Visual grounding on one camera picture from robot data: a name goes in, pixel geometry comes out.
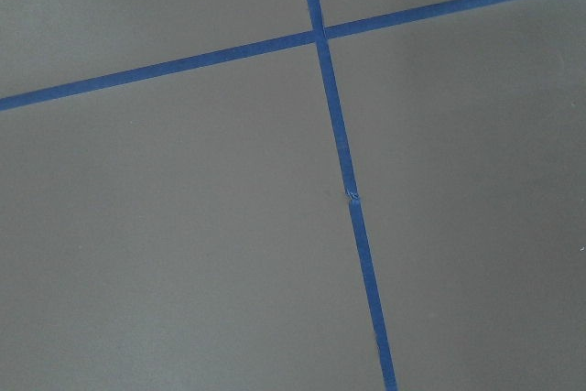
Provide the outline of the long blue tape strip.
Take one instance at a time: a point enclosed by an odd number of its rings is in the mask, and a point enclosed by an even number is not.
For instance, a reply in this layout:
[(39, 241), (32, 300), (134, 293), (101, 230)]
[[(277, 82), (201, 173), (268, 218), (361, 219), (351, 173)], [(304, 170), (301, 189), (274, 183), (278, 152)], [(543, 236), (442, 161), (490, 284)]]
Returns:
[(336, 81), (331, 48), (326, 34), (320, 0), (306, 0), (309, 18), (319, 59), (321, 78), (326, 94), (335, 146), (340, 164), (342, 183), (348, 201), (353, 235), (363, 277), (365, 294), (374, 330), (378, 359), (386, 390), (397, 390), (391, 347), (385, 325), (369, 237), (364, 220), (362, 199), (356, 183), (353, 158), (345, 126), (338, 84)]

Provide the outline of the crossing blue tape strip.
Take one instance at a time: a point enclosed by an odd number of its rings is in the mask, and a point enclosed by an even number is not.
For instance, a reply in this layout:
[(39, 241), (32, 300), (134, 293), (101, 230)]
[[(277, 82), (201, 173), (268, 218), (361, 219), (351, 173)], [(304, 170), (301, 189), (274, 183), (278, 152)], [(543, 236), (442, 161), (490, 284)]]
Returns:
[[(491, 5), (512, 2), (516, 0), (449, 0), (436, 4), (413, 7), (380, 16), (372, 16), (326, 26), (323, 34), (328, 39), (345, 38), (351, 35), (362, 34), (386, 27), (394, 27), (410, 22), (416, 22), (436, 16), (446, 16), (467, 10), (484, 8)], [(316, 41), (314, 33), (304, 31), (278, 38), (271, 38), (228, 49), (220, 49), (195, 56), (169, 60), (161, 63), (135, 68), (129, 71), (119, 71), (104, 76), (81, 81), (73, 81), (61, 85), (51, 86), (7, 96), (1, 99), (1, 110), (8, 111), (32, 104), (58, 100), (78, 94), (109, 89), (133, 82), (145, 81), (183, 71), (192, 71), (217, 64), (224, 64), (233, 60), (242, 60), (257, 55), (264, 55), (285, 49), (307, 46)]]

